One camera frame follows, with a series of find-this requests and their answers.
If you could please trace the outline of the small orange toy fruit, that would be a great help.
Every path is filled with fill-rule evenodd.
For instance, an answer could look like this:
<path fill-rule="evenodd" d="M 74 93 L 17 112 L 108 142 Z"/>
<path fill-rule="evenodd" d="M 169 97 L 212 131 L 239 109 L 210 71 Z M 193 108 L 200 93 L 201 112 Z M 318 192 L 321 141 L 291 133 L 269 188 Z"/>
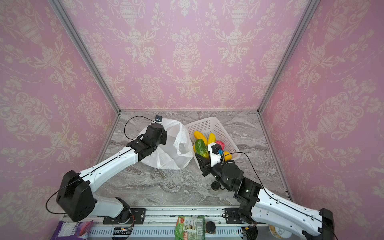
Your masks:
<path fill-rule="evenodd" d="M 229 160 L 232 160 L 232 159 L 233 159 L 232 154 L 230 154 L 229 152 L 224 152 L 224 160 L 225 160 L 225 162 L 229 161 Z"/>

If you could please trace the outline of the white plastic bag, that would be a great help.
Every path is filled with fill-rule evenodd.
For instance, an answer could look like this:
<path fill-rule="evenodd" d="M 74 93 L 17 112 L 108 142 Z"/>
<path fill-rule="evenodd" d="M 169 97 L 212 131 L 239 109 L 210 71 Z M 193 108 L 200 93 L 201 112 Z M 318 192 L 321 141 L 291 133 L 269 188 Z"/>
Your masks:
<path fill-rule="evenodd" d="M 155 152 L 141 160 L 141 163 L 162 170 L 181 170 L 194 156 L 192 141 L 185 125 L 177 120 L 163 118 L 167 131 L 167 142 L 159 145 Z"/>

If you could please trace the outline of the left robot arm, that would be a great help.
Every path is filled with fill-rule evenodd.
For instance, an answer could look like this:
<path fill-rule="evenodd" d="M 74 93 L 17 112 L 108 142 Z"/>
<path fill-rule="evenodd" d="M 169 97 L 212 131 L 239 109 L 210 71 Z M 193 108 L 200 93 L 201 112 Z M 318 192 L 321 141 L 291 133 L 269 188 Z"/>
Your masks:
<path fill-rule="evenodd" d="M 106 181 L 154 153 L 167 142 L 167 131 L 159 123 L 150 124 L 146 132 L 129 142 L 112 157 L 79 173 L 67 172 L 61 182 L 57 204 L 73 222 L 87 217 L 109 217 L 121 224 L 130 220 L 130 206 L 121 198 L 98 197 L 94 193 Z"/>

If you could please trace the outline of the red toy apple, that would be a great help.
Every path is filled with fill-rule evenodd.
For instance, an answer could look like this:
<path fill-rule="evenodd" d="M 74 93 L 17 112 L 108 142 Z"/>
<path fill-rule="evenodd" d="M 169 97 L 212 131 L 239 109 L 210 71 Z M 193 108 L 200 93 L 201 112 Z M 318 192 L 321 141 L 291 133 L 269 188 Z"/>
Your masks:
<path fill-rule="evenodd" d="M 222 150 L 225 149 L 225 144 L 222 141 L 216 141 L 216 144 L 220 145 Z"/>

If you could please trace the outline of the yellow toy lemon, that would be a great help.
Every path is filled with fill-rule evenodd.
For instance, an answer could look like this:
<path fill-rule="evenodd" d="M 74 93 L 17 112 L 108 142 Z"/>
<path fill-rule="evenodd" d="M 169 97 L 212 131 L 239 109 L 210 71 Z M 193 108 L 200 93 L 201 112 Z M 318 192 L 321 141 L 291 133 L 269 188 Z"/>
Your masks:
<path fill-rule="evenodd" d="M 207 141 L 208 145 L 212 144 L 212 143 L 215 143 L 215 142 L 216 142 L 216 135 L 213 134 L 213 133 L 210 133 L 208 141 Z"/>

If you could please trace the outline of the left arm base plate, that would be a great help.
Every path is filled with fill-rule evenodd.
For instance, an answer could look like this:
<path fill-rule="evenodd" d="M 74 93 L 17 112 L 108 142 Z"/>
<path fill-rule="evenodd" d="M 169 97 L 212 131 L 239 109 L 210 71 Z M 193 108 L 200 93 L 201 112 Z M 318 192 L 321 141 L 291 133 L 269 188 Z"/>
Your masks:
<path fill-rule="evenodd" d="M 145 216 L 145 208 L 131 208 L 129 211 L 123 211 L 117 218 L 104 217 L 104 225 L 143 225 Z"/>

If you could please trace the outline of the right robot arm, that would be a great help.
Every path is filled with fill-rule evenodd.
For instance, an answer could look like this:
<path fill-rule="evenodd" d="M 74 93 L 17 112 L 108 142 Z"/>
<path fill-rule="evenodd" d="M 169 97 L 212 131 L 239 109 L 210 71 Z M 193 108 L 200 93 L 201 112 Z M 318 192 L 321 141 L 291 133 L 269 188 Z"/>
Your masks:
<path fill-rule="evenodd" d="M 313 210 L 286 200 L 263 185 L 244 177 L 232 160 L 212 164 L 195 154 L 203 176 L 212 175 L 239 202 L 239 219 L 262 223 L 292 233 L 303 240 L 335 240 L 334 217 L 330 210 Z"/>

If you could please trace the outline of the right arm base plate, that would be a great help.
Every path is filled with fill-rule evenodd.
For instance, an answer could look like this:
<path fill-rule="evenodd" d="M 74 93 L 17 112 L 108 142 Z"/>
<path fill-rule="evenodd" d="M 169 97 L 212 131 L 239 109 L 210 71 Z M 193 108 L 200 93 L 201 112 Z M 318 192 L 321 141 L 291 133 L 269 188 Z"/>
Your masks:
<path fill-rule="evenodd" d="M 251 210 L 251 207 L 224 208 L 224 213 L 222 214 L 222 217 L 225 218 L 226 224 L 265 224 L 263 222 L 257 222 L 253 220 L 251 218 Z"/>

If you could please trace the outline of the orange toy mango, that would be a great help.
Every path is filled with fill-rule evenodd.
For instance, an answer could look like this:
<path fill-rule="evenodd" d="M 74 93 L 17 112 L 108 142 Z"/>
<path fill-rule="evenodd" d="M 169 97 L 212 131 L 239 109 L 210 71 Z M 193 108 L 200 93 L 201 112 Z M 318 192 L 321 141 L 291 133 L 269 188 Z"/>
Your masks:
<path fill-rule="evenodd" d="M 208 141 L 207 141 L 206 137 L 201 132 L 195 131 L 194 137 L 196 140 L 202 140 L 206 146 L 208 145 Z"/>

